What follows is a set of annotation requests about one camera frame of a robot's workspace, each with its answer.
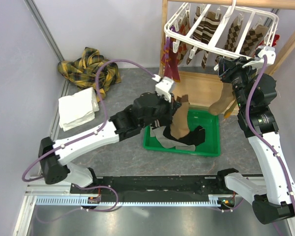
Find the tan sock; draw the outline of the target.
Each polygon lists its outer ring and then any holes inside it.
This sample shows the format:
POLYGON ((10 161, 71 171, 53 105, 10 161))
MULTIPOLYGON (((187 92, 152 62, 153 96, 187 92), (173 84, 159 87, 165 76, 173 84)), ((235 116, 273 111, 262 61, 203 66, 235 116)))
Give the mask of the tan sock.
POLYGON ((220 98, 215 103, 210 105, 208 112, 214 116, 219 115, 223 113, 229 107, 229 105, 234 102, 234 100, 235 96, 233 93, 232 84, 223 83, 220 98))
POLYGON ((177 97, 177 101, 181 103, 181 106, 176 110, 173 121, 170 126, 171 135, 175 139, 180 139, 189 134, 190 130, 187 122, 187 115, 189 110, 189 98, 185 94, 182 97, 177 97))

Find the black sock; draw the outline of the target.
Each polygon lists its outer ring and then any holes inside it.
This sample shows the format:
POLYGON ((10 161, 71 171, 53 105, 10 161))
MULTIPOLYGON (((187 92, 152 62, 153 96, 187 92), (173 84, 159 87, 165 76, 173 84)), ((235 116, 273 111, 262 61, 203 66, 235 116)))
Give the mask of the black sock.
MULTIPOLYGON (((159 120, 155 121, 151 126, 154 127, 160 127, 164 126, 161 125, 161 122, 159 120)), ((206 140, 206 130, 202 126, 197 126, 194 130, 190 131, 188 135, 186 135, 183 138, 175 139, 170 132, 170 126, 171 125, 165 125, 167 126, 166 130, 164 131, 164 135, 166 138, 169 138, 174 141, 178 141, 183 144, 187 145, 195 145, 198 146, 205 142, 206 140)))

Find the white clip hanger rack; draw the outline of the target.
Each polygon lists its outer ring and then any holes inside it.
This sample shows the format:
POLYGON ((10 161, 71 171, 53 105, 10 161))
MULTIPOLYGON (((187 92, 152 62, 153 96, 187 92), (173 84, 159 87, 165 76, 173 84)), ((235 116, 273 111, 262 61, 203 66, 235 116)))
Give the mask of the white clip hanger rack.
POLYGON ((211 5, 213 4, 212 1, 206 4, 204 9, 202 10, 202 13, 194 23, 194 25, 191 27, 191 29, 188 31, 186 35, 179 34, 177 32, 174 32, 171 30, 171 27, 174 27, 175 30, 177 30, 177 18, 180 17, 182 12, 184 10, 188 11, 190 8, 190 2, 184 2, 180 8, 177 10, 177 12, 170 18, 170 20, 165 23, 164 25, 164 34, 166 37, 173 38, 176 41, 173 44, 173 52, 176 53, 178 49, 178 44, 180 42, 184 42, 188 45, 192 46, 191 53, 189 55, 189 58, 193 58, 195 55, 195 52, 197 49, 202 49, 204 51, 208 51, 211 53, 215 53, 218 55, 222 55, 224 57, 237 59, 239 57, 245 57, 248 61, 253 60, 255 64, 264 62, 263 56, 267 56, 267 64, 273 65, 276 53, 275 49, 272 47, 272 44, 274 42, 274 36, 277 31, 277 26, 279 22, 279 17, 271 12, 263 11, 263 10, 257 10, 255 8, 247 7, 243 3, 239 3, 237 0, 233 0, 231 3, 222 3, 222 1, 217 2, 221 7, 227 8, 227 11, 225 15, 221 18, 220 23, 215 30, 214 34, 212 35, 212 38, 208 43, 202 43, 200 41, 197 41, 195 39, 192 39, 191 36, 195 32, 196 28, 200 25, 203 18, 208 19, 208 11, 211 8, 211 5), (216 45, 225 29, 225 27, 228 25, 228 21, 230 17, 233 15, 234 11, 240 11, 244 13, 249 13, 249 19, 244 27, 244 30, 242 32, 241 37, 239 38, 239 42, 237 44, 236 50, 234 52, 218 48, 216 45), (272 20, 272 23, 268 30, 266 31, 266 34, 264 36, 264 43, 261 46, 256 47, 255 43, 253 44, 253 49, 255 49, 255 55, 253 57, 250 57, 250 55, 244 55, 241 53, 241 50, 243 48, 243 43, 246 39, 246 36, 248 35, 248 31, 251 29, 251 23, 253 22, 253 19, 255 17, 267 17, 272 20))

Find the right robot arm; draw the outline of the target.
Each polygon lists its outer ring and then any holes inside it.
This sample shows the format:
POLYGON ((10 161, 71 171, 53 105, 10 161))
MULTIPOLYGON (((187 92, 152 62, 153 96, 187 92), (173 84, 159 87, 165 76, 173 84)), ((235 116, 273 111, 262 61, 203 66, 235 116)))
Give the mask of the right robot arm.
POLYGON ((295 183, 286 166, 279 129, 269 105, 276 98, 276 81, 249 65, 245 57, 218 59, 218 76, 232 86, 239 107, 238 123, 252 146, 265 181, 260 187, 236 169, 218 172, 216 190, 242 196, 262 224, 295 217, 295 183))

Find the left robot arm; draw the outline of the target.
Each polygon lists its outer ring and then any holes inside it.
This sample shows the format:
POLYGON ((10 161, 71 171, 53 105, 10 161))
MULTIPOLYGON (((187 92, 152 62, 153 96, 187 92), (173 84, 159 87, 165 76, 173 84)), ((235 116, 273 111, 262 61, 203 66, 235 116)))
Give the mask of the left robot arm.
POLYGON ((87 193, 94 193, 98 188, 95 171, 77 166, 73 160, 97 148, 136 136, 156 121, 171 123, 180 106, 172 94, 167 100, 163 95, 146 92, 133 104, 92 129, 66 139, 42 139, 39 159, 45 183, 66 181, 87 193))

